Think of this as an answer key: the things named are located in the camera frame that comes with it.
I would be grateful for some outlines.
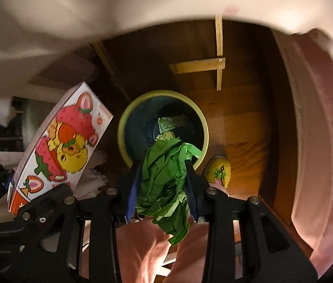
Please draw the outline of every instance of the black metal bracket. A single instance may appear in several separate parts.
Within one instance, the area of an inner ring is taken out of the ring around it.
[[[186,165],[190,211],[209,222],[203,283],[235,281],[233,220],[240,222],[243,251],[243,278],[236,282],[317,281],[309,260],[259,200],[229,198]],[[134,214],[140,170],[135,162],[116,188],[81,201],[61,184],[22,207],[14,221],[0,223],[0,274],[12,283],[121,283],[115,223]],[[85,220],[91,220],[89,279],[79,276]],[[53,246],[50,238],[57,239]]]

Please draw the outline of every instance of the cardboard box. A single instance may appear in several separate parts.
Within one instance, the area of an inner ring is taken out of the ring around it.
[[[112,114],[86,83],[69,90],[41,125],[8,190],[8,210],[18,209],[61,183],[74,190]]]

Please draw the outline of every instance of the green crumpled cloth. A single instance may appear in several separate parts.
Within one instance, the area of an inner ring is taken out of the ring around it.
[[[165,233],[173,235],[169,242],[175,246],[189,231],[188,204],[184,192],[186,159],[202,156],[202,152],[178,138],[157,140],[148,149],[141,168],[141,184],[137,211],[154,217]]]

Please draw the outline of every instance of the pink fabric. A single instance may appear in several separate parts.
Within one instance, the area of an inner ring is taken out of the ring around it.
[[[299,168],[292,220],[319,277],[333,264],[333,60],[308,35],[276,39],[290,74]]]
[[[202,281],[209,224],[193,223],[185,239],[178,244],[177,259],[164,283]],[[152,219],[117,229],[117,249],[123,283],[153,283],[157,269],[168,254],[169,235]]]

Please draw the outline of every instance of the bowl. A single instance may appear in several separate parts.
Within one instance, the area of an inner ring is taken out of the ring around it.
[[[131,167],[133,160],[143,162],[147,150],[160,134],[158,119],[183,116],[185,124],[171,131],[182,142],[202,151],[192,159],[194,169],[202,163],[209,146],[209,128],[199,107],[188,97],[171,90],[155,90],[132,101],[123,112],[118,125],[118,146],[123,160]]]

